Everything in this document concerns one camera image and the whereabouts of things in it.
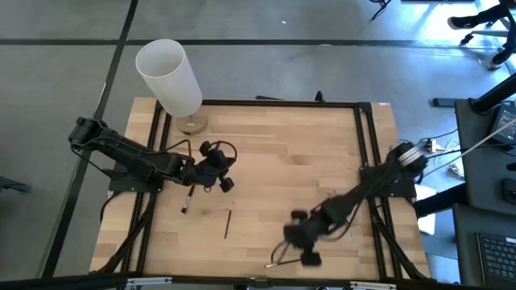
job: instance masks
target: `black desk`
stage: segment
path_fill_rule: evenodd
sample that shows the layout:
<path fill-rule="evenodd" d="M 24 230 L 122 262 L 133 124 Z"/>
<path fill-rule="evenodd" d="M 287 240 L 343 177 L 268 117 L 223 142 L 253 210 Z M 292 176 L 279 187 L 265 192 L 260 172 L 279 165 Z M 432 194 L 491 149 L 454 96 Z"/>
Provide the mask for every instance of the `black desk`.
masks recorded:
<path fill-rule="evenodd" d="M 460 281 L 468 286 L 483 286 L 476 234 L 516 237 L 516 217 L 465 205 L 453 205 L 453 220 L 459 254 Z"/>
<path fill-rule="evenodd" d="M 467 100 L 456 101 L 457 126 L 461 148 L 469 148 L 488 135 L 493 116 L 475 114 Z M 464 177 L 468 203 L 478 209 L 516 215 L 516 205 L 503 201 L 501 180 L 516 180 L 516 172 L 510 172 L 506 165 L 516 158 L 501 153 L 498 149 L 476 149 L 463 157 Z"/>

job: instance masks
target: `wooden tabletop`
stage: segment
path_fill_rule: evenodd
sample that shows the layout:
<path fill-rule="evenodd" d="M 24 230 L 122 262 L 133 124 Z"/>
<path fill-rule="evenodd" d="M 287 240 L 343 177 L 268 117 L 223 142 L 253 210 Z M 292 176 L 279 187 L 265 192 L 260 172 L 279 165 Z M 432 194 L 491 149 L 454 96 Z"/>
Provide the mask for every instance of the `wooden tabletop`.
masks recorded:
<path fill-rule="evenodd" d="M 137 97 L 126 136 L 146 144 L 156 99 Z M 389 104 L 373 103 L 373 117 L 382 158 L 397 142 Z M 199 135 L 185 136 L 172 124 L 168 145 L 190 139 L 193 157 L 200 160 L 202 141 L 225 140 L 238 149 L 229 171 L 235 187 L 223 193 L 215 185 L 210 193 L 197 187 L 187 214 L 181 213 L 189 191 L 165 182 L 158 195 L 144 273 L 163 276 L 275 277 L 312 279 L 378 279 L 367 205 L 360 207 L 350 231 L 337 242 L 316 244 L 321 267 L 300 263 L 264 268 L 273 248 L 283 240 L 283 225 L 292 209 L 310 210 L 331 194 L 346 193 L 359 182 L 361 165 L 352 109 L 278 106 L 203 106 L 208 127 Z M 161 126 L 158 128 L 159 144 Z M 372 153 L 368 133 L 369 160 Z M 222 147 L 231 155 L 229 147 Z M 123 193 L 107 207 L 91 263 L 103 266 L 127 236 L 135 194 Z M 228 209 L 234 203 L 227 238 Z M 402 198 L 391 198 L 398 242 L 419 271 L 429 275 L 414 209 Z M 388 274 L 390 254 L 384 241 Z M 135 268 L 139 242 L 131 259 Z M 290 249 L 285 257 L 299 258 Z"/>

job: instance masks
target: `chair wheel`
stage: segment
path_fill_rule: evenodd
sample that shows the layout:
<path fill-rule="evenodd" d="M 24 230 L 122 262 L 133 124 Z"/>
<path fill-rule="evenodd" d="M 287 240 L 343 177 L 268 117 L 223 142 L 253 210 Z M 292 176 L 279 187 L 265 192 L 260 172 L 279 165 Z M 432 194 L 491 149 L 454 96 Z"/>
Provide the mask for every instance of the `chair wheel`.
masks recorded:
<path fill-rule="evenodd" d="M 464 37 L 464 39 L 462 39 L 460 41 L 460 44 L 467 44 L 469 42 L 469 40 L 473 39 L 473 35 L 471 34 L 468 34 Z"/>

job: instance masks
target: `desk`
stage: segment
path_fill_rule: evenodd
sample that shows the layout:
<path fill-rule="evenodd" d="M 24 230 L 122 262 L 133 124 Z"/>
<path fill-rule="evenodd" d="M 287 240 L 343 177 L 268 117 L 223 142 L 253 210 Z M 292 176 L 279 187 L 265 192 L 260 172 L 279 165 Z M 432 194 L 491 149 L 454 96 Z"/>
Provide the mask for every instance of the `desk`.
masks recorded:
<path fill-rule="evenodd" d="M 456 101 L 456 118 L 461 148 L 469 148 L 487 136 L 493 115 L 480 116 L 471 110 L 468 100 Z M 516 215 L 516 205 L 503 201 L 501 180 L 516 178 L 516 172 L 507 170 L 516 158 L 499 150 L 486 148 L 471 151 L 462 158 L 468 204 L 478 209 Z"/>
<path fill-rule="evenodd" d="M 125 133 L 129 139 L 147 142 L 155 103 L 154 98 L 135 99 Z M 389 146 L 397 142 L 396 127 L 388 104 L 374 103 L 372 110 L 383 159 Z M 345 193 L 358 184 L 361 159 L 353 110 L 203 105 L 198 113 L 209 116 L 208 127 L 189 137 L 172 125 L 167 144 L 188 137 L 197 159 L 200 154 L 196 148 L 204 140 L 233 143 L 239 156 L 227 176 L 235 187 L 229 193 L 222 193 L 218 186 L 210 193 L 196 188 L 184 215 L 181 207 L 189 188 L 165 182 L 157 198 L 145 275 L 203 277 L 205 282 L 206 277 L 379 278 L 366 205 L 341 240 L 317 243 L 321 267 L 297 263 L 264 268 L 272 249 L 283 240 L 283 225 L 292 209 L 312 209 L 329 194 Z M 372 160 L 370 142 L 367 144 Z M 122 193 L 106 207 L 91 270 L 103 266 L 125 239 L 134 200 L 134 193 Z M 229 233 L 224 239 L 232 201 Z M 398 242 L 419 271 L 428 276 L 414 209 L 403 198 L 391 198 L 390 204 Z M 387 272 L 392 275 L 389 249 L 385 241 L 383 245 Z M 136 243 L 130 269 L 135 268 L 138 249 Z M 286 259 L 298 257 L 299 252 L 290 250 Z"/>
<path fill-rule="evenodd" d="M 453 220 L 459 254 L 460 281 L 464 285 L 483 287 L 476 234 L 513 237 L 516 233 L 516 217 L 465 205 L 453 205 Z"/>

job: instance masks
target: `white cable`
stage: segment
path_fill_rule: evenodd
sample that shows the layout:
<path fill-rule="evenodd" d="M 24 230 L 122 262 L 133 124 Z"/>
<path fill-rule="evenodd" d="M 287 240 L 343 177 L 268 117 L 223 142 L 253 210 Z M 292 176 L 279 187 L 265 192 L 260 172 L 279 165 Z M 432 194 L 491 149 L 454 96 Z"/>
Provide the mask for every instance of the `white cable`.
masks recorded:
<path fill-rule="evenodd" d="M 430 174 L 438 171 L 439 169 L 443 168 L 443 167 L 446 167 L 447 165 L 453 163 L 455 160 L 459 159 L 459 158 L 462 158 L 462 156 L 468 154 L 469 152 L 473 151 L 475 148 L 479 147 L 482 143 L 484 143 L 485 141 L 487 141 L 489 138 L 493 137 L 494 135 L 498 134 L 500 131 L 503 131 L 504 129 L 506 129 L 508 126 L 514 124 L 516 122 L 516 118 L 508 123 L 506 123 L 502 128 L 494 131 L 493 133 L 489 134 L 487 137 L 483 138 L 479 143 L 473 145 L 473 147 L 469 148 L 468 150 L 466 150 L 464 153 L 462 153 L 460 156 L 458 156 L 457 158 L 455 159 L 452 159 L 451 161 L 449 162 L 446 162 L 445 164 L 437 167 L 436 169 L 428 172 L 427 174 L 425 174 L 423 177 L 427 177 L 429 176 Z"/>

